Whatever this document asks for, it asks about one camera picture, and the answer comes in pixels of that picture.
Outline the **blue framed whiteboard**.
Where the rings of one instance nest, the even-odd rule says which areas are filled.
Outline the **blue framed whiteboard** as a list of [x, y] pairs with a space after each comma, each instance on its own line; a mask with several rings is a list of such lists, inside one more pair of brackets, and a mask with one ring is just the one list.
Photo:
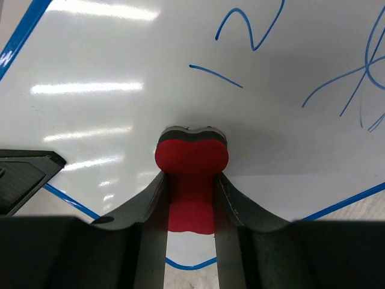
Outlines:
[[287, 220], [384, 190], [383, 1], [5, 1], [5, 30], [1, 146], [67, 161], [22, 215], [117, 208], [170, 126], [219, 129]]

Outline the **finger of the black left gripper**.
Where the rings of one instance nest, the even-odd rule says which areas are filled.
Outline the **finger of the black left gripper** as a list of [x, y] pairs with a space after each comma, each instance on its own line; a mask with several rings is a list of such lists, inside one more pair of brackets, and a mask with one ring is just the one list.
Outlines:
[[54, 151], [1, 150], [1, 216], [12, 216], [66, 165]]

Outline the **red bone-shaped eraser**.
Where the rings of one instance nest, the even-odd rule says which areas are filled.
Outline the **red bone-shaped eraser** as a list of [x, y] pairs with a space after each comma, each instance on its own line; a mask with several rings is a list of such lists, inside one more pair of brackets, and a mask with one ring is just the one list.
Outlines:
[[172, 126], [158, 140], [155, 162], [170, 181], [170, 232], [214, 233], [214, 177], [229, 162], [227, 139], [216, 128]]

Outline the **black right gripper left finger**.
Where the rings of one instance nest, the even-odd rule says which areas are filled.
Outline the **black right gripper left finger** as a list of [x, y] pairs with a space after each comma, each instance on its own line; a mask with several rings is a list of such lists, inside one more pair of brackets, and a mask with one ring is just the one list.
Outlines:
[[167, 175], [92, 222], [124, 236], [118, 288], [162, 288], [167, 247]]

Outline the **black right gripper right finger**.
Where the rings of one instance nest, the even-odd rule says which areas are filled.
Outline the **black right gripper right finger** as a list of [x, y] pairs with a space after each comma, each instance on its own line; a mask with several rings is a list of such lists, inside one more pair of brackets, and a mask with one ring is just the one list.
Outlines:
[[215, 248], [220, 288], [261, 288], [253, 233], [289, 222], [241, 193], [223, 174], [213, 180]]

